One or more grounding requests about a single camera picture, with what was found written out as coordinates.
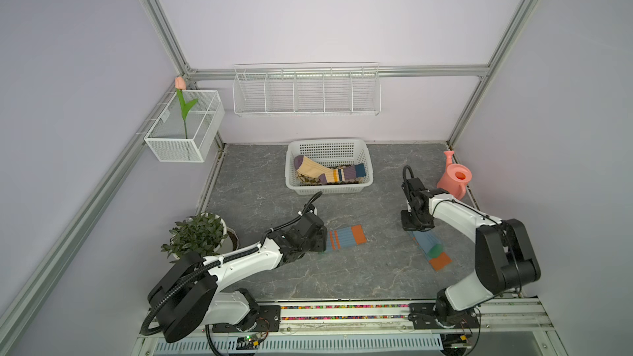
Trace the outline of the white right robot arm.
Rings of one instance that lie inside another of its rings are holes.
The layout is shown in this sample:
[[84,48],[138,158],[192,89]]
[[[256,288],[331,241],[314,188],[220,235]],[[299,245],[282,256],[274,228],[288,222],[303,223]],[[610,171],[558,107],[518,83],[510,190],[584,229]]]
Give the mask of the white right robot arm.
[[475,244],[474,271],[437,293],[432,316],[444,328],[460,323],[474,308],[511,289],[540,280],[542,272],[525,225],[500,219],[464,204],[443,189],[430,189],[418,177],[404,177],[407,208],[402,227],[428,232],[439,219]]

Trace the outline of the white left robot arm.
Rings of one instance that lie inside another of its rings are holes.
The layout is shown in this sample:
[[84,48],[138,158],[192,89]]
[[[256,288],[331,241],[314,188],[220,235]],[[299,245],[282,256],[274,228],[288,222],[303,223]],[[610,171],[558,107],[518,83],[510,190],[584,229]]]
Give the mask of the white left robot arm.
[[257,328],[264,314],[245,288],[227,288],[246,278],[326,250],[328,230],[318,217],[317,192],[294,219],[268,229],[259,242],[223,255],[187,252],[148,295],[149,311],[142,336],[162,334],[175,343],[199,326],[228,326],[236,331]]

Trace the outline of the blue green orange sock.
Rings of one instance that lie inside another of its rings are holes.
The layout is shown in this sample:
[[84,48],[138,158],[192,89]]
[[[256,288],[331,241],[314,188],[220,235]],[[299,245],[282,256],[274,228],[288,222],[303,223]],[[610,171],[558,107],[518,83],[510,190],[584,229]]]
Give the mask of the blue green orange sock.
[[330,230],[326,238],[325,252],[333,252],[341,249],[356,247],[367,242],[364,229],[361,225]]

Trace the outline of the beige purple striped sock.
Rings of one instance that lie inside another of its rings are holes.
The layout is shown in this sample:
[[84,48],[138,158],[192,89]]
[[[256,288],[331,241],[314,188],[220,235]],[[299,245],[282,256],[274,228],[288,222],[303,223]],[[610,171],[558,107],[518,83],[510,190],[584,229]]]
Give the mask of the beige purple striped sock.
[[367,176],[364,164],[353,166],[339,166],[329,168],[310,158],[299,155],[293,159],[293,167],[296,173],[305,178],[316,180],[320,185],[352,183],[360,181]]

